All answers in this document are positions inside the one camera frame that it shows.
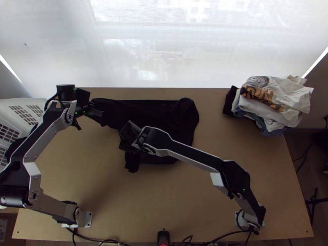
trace cable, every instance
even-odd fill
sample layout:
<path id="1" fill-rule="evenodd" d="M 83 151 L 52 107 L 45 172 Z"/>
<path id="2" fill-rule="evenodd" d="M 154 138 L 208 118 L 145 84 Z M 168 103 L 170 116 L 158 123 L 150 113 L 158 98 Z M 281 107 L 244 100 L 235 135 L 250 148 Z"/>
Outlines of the cable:
<path id="1" fill-rule="evenodd" d="M 77 228 L 75 228 L 73 231 L 69 228 L 66 228 L 70 233 L 73 234 L 73 238 L 72 238 L 72 241 L 73 241 L 73 244 L 74 246 L 76 246 L 76 243 L 74 241 L 74 236 L 77 236 L 77 237 L 80 237 L 84 240 L 88 240 L 88 241 L 91 241 L 91 242 L 97 242 L 97 243 L 100 243 L 100 245 L 102 245 L 103 243 L 111 243 L 111 244 L 121 244 L 123 246 L 129 246 L 128 244 L 126 243 L 123 243 L 123 242 L 119 242 L 117 240 L 114 240 L 114 239 L 105 239 L 105 240 L 98 240 L 98 239 L 92 239 L 92 238 L 89 238 L 89 237 L 85 237 L 85 236 L 82 236 L 80 234 L 77 233 Z"/>
<path id="2" fill-rule="evenodd" d="M 240 224 L 239 224 L 238 218 L 239 218 L 239 215 L 240 215 L 241 212 L 242 212 L 242 210 L 240 209 L 240 210 L 238 211 L 238 213 L 237 213 L 237 216 L 236 216 L 236 224 L 237 224 L 237 226 L 238 226 L 238 228 L 239 228 L 240 230 L 242 230 L 242 231 L 248 231 L 248 230 L 243 229 L 243 228 L 240 226 Z"/>
<path id="3" fill-rule="evenodd" d="M 56 96 L 58 96 L 58 93 L 54 94 L 51 98 L 49 98 L 49 99 L 46 101 L 46 103 L 45 103 L 45 105 L 44 105 L 44 111 L 47 110 L 47 108 L 48 108 L 48 104 L 51 102 L 51 100 L 54 100 L 54 98 L 55 98 Z"/>
<path id="4" fill-rule="evenodd" d="M 323 132 L 326 131 L 327 130 L 327 127 L 328 127 L 328 115 L 324 117 L 324 120 L 326 121 L 326 126 L 325 126 Z M 301 159 L 304 156 L 304 159 L 302 161 L 302 164 L 297 168 L 296 173 L 298 173 L 298 171 L 300 170 L 300 168 L 304 165 L 304 163 L 306 161 L 306 157 L 307 157 L 307 155 L 309 153 L 309 150 L 310 150 L 310 148 L 313 145 L 313 141 L 314 140 L 312 140 L 311 143 L 306 147 L 304 153 L 299 158 L 296 158 L 296 159 L 293 160 L 293 162 L 298 161 L 299 159 Z"/>
<path id="5" fill-rule="evenodd" d="M 75 243 L 75 240 L 74 240 L 74 236 L 75 236 L 76 230 L 77 229 L 74 228 L 73 233 L 72 233 L 72 242 L 73 242 L 74 246 L 76 246 L 76 243 Z"/>
<path id="6" fill-rule="evenodd" d="M 310 148 L 312 147 L 312 144 L 313 144 L 313 141 L 306 147 L 306 149 L 303 152 L 303 154 L 299 158 L 293 160 L 293 162 L 298 161 L 299 159 L 301 159 L 310 150 Z"/>
<path id="7" fill-rule="evenodd" d="M 305 161 L 306 161 L 306 157 L 307 157 L 308 153 L 309 153 L 309 151 L 306 152 L 306 154 L 305 154 L 305 156 L 304 156 L 304 160 L 303 160 L 302 164 L 297 168 L 296 173 L 298 173 L 298 171 L 300 171 L 300 168 L 301 168 L 301 167 L 303 166 L 303 164 L 305 163 Z"/>
<path id="8" fill-rule="evenodd" d="M 249 238 L 250 238 L 250 236 L 251 236 L 252 232 L 253 232 L 253 231 L 250 231 L 250 232 L 249 232 L 249 235 L 248 235 L 248 237 L 247 237 L 247 239 L 246 239 L 246 241 L 245 241 L 245 243 L 244 243 L 244 246 L 246 246 L 246 245 L 247 245 L 247 243 L 248 243 L 248 240 L 249 240 Z"/>
<path id="9" fill-rule="evenodd" d="M 237 226 L 241 229 L 239 231 L 234 231 L 234 232 L 230 232 L 230 233 L 227 233 L 227 234 L 224 234 L 223 236 L 220 236 L 212 241 L 209 241 L 209 242 L 203 242 L 201 244 L 193 244 L 191 243 L 191 240 L 192 240 L 192 237 L 193 235 L 190 235 L 190 236 L 187 236 L 186 238 L 184 238 L 181 243 L 179 243 L 178 246 L 208 246 L 210 244 L 214 244 L 216 242 L 218 242 L 219 240 L 221 240 L 222 238 L 225 238 L 227 236 L 230 236 L 230 235 L 233 235 L 233 234 L 237 234 L 237 233 L 242 233 L 242 232 L 249 232 L 249 235 L 245 241 L 245 244 L 244 246 L 246 246 L 246 244 L 248 243 L 248 240 L 249 240 L 249 237 L 251 236 L 252 233 L 254 233 L 255 235 L 259 235 L 260 233 L 256 230 L 253 229 L 252 226 L 250 226 L 247 230 L 243 229 L 240 225 L 239 225 L 239 222 L 238 222 L 238 218 L 239 218 L 239 215 L 241 214 L 242 210 L 239 210 L 238 213 L 237 213 L 237 216 L 236 216 L 236 223 L 237 223 Z M 66 228 L 70 233 L 72 233 L 72 241 L 73 241 L 73 244 L 74 246 L 76 246 L 76 242 L 74 240 L 74 237 L 77 236 L 77 237 L 80 237 L 82 239 L 85 239 L 85 240 L 88 240 L 88 241 L 92 241 L 92 242 L 98 242 L 100 243 L 99 246 L 101 246 L 103 243 L 112 243 L 112 244 L 121 244 L 122 246 L 129 246 L 128 244 L 126 243 L 123 243 L 123 242 L 119 242 L 117 240 L 114 240 L 114 239 L 106 239 L 106 240 L 98 240 L 98 239 L 92 239 L 92 238 L 88 238 L 88 237 L 85 237 L 85 236 L 82 236 L 80 234 L 77 233 L 77 228 L 75 228 L 73 231 L 69 228 Z"/>

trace floor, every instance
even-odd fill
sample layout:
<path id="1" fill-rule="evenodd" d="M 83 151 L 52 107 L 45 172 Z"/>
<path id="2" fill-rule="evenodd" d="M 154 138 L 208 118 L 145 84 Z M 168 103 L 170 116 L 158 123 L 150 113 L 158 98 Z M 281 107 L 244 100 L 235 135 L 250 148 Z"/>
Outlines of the floor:
<path id="1" fill-rule="evenodd" d="M 290 131 L 285 133 L 286 142 L 292 159 L 300 157 L 312 140 L 312 133 L 300 131 Z M 298 180 L 304 198 L 310 198 L 315 187 L 318 187 L 318 198 L 328 197 L 328 175 L 322 170 L 328 162 L 328 156 L 316 145 L 310 148 L 306 162 L 298 173 Z M 302 163 L 302 160 L 295 161 L 295 169 Z M 316 206 L 313 231 L 314 237 L 305 239 L 291 239 L 293 246 L 324 246 L 328 244 L 328 202 Z M 27 240 L 26 246 L 72 246 L 72 242 L 50 242 Z M 77 243 L 78 246 L 96 246 L 98 243 Z M 143 246 L 154 246 L 155 244 L 142 244 Z M 248 246 L 290 246 L 287 239 L 249 241 Z"/>

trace wooden table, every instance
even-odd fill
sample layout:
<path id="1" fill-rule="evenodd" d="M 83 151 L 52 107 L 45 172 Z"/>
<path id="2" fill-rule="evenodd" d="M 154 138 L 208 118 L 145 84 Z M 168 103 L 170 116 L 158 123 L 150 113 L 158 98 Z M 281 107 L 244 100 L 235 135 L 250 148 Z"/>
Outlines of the wooden table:
<path id="1" fill-rule="evenodd" d="M 200 114 L 193 147 L 233 159 L 251 175 L 251 188 L 267 213 L 265 227 L 251 240 L 313 237 L 300 186 L 283 136 L 263 137 L 247 119 L 222 114 L 227 89 L 92 88 L 91 98 L 194 100 Z M 238 230 L 235 201 L 212 185 L 208 172 L 186 163 L 124 168 L 116 130 L 87 117 L 58 133 L 37 159 L 41 187 L 59 200 L 93 212 L 90 228 L 79 233 L 124 242 L 155 242 L 165 228 L 172 241 L 193 234 L 209 241 Z M 244 240 L 246 233 L 227 237 Z M 50 216 L 20 209 L 14 238 L 70 241 L 72 235 Z"/>

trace black cloth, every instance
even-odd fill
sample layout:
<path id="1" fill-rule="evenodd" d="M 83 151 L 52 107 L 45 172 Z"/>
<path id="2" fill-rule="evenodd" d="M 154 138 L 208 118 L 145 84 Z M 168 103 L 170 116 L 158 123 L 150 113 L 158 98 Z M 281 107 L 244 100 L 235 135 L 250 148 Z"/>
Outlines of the black cloth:
<path id="1" fill-rule="evenodd" d="M 131 120 L 140 128 L 146 125 L 156 127 L 169 133 L 174 140 L 192 145 L 199 114 L 194 101 L 190 98 L 178 101 L 95 98 L 92 102 L 96 110 L 103 111 L 103 115 L 88 117 L 102 126 L 107 125 L 120 132 Z M 138 171 L 140 164 L 174 164 L 176 159 L 170 156 L 158 157 L 135 149 L 125 153 L 125 161 L 125 168 L 134 173 Z"/>
<path id="2" fill-rule="evenodd" d="M 233 112 L 231 111 L 231 107 L 233 100 L 236 97 L 237 90 L 238 88 L 236 86 L 231 86 L 230 91 L 228 91 L 227 95 L 225 96 L 225 103 L 222 110 L 223 114 L 235 117 Z"/>

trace white backdrop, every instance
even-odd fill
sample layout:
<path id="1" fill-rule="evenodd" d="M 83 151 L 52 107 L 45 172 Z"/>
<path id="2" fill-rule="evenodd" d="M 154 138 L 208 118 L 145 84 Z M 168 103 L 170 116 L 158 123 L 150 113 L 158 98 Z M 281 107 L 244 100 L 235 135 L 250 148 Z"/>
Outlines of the white backdrop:
<path id="1" fill-rule="evenodd" d="M 0 54 L 35 97 L 78 87 L 230 87 L 302 76 L 328 2 L 0 0 Z"/>

